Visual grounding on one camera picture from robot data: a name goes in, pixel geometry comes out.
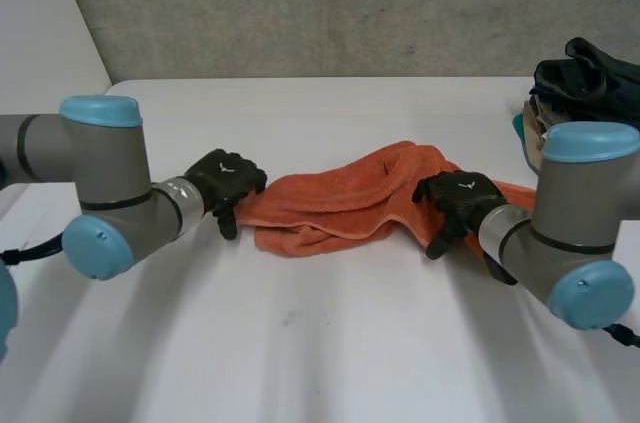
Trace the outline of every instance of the dark cloth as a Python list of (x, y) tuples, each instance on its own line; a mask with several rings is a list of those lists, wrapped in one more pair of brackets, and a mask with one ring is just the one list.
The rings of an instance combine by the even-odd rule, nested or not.
[(572, 59), (538, 64), (530, 93), (573, 120), (640, 129), (640, 66), (616, 60), (584, 38), (569, 41), (565, 54)]

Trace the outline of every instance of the orange towel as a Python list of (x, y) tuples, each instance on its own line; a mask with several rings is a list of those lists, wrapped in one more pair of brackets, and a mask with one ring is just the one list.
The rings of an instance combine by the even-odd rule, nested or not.
[[(381, 240), (396, 223), (426, 247), (443, 217), (430, 203), (413, 203), (411, 196), (420, 179), (457, 169), (436, 147), (402, 141), (342, 168), (280, 178), (241, 207), (238, 223), (257, 227), (258, 248), (286, 256), (328, 253)], [(533, 209), (533, 190), (496, 184), (509, 202)], [(466, 241), (481, 254), (475, 237)]]

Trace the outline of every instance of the light blue joint cap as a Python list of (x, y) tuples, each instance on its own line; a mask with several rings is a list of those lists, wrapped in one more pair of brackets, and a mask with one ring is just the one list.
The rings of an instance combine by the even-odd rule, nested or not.
[(18, 293), (11, 273), (0, 260), (0, 361), (7, 353), (7, 337), (18, 323)]
[(72, 96), (62, 102), (60, 115), (78, 123), (111, 128), (142, 125), (138, 102), (126, 96)]
[(127, 240), (97, 216), (78, 216), (62, 234), (62, 249), (73, 267), (89, 278), (108, 280), (135, 264)]
[(633, 280), (611, 260), (587, 263), (563, 276), (551, 290), (547, 306), (578, 330), (600, 329), (620, 319), (633, 301)]
[(623, 123), (572, 121), (547, 134), (542, 156), (559, 163), (613, 160), (640, 150), (640, 133)]

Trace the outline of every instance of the table surface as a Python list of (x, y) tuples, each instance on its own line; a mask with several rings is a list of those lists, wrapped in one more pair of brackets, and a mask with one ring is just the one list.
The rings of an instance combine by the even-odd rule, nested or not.
[[(511, 118), (528, 78), (129, 81), (152, 177), (214, 148), (271, 180), (400, 140), (535, 187)], [(31, 246), (79, 214), (72, 185), (30, 185), (0, 221)], [(638, 227), (616, 258), (640, 281)], [(389, 239), (304, 259), (225, 242), (211, 218), (131, 271), (90, 281), (57, 255), (12, 270), (19, 326), (0, 366), (0, 421), (638, 421), (640, 351), (578, 332), (466, 249), (428, 261)], [(636, 300), (625, 321), (637, 324)]]

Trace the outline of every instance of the gray wall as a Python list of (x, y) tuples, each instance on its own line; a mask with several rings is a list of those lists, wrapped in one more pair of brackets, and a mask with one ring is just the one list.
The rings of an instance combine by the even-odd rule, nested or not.
[(640, 0), (77, 0), (114, 82), (531, 75), (583, 36), (640, 62)]

